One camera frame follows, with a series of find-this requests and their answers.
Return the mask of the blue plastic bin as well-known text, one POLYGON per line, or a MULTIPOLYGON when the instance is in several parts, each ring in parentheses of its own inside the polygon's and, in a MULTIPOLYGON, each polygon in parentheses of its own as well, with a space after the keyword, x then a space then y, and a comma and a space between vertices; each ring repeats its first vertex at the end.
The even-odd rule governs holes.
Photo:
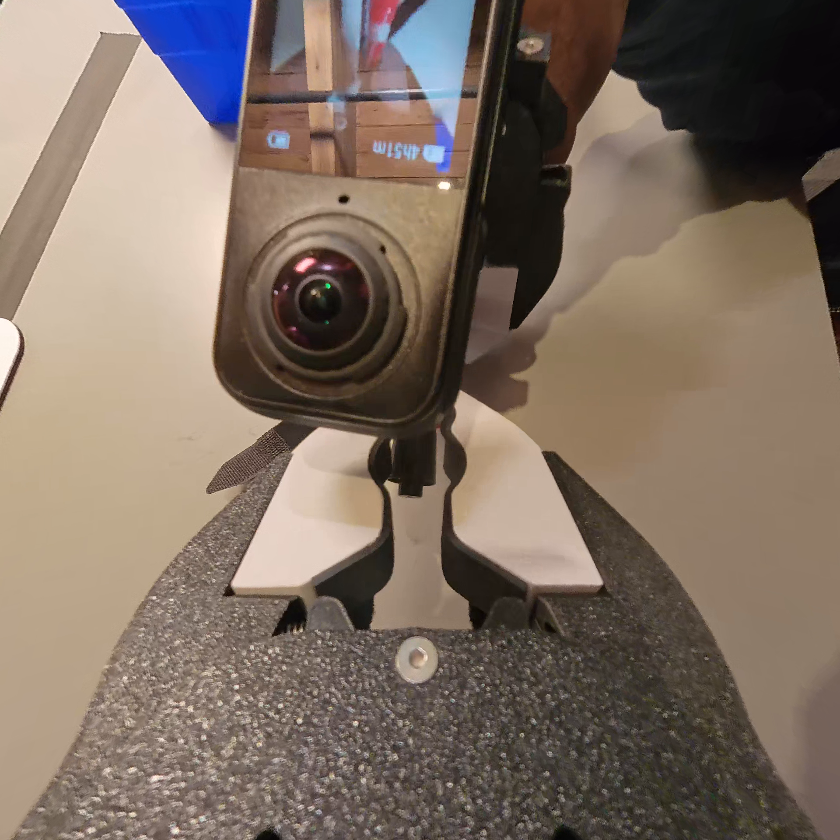
POLYGON ((117 1, 196 109, 212 124, 238 121, 250 1, 117 1))

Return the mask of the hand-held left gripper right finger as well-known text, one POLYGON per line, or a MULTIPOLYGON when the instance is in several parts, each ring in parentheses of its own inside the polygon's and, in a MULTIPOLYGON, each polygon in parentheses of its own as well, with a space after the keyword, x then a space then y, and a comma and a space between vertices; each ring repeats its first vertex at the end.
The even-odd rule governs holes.
POLYGON ((444 578, 471 615, 593 595, 603 579, 540 446, 479 401, 444 420, 444 578))

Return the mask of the white stand base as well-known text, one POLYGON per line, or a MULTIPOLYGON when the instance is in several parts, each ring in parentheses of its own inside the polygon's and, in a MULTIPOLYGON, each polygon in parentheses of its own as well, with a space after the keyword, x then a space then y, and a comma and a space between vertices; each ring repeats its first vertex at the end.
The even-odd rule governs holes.
POLYGON ((1 406, 10 393, 24 353, 25 339, 20 329, 13 321, 1 318, 1 406))

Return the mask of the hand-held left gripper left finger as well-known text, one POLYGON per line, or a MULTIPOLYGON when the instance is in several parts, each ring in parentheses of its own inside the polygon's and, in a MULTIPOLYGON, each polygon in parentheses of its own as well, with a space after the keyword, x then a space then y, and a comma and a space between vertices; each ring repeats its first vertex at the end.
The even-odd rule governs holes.
POLYGON ((320 428, 290 457, 230 582, 239 596, 323 597, 373 617, 394 570, 390 442, 320 428))

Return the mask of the person's right forearm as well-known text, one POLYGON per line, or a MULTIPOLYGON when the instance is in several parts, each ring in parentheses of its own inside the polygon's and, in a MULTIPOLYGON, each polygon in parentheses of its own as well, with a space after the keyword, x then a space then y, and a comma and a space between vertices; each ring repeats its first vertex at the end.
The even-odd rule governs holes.
POLYGON ((838 1, 632 1, 614 71, 720 192, 772 200, 838 147, 838 1))

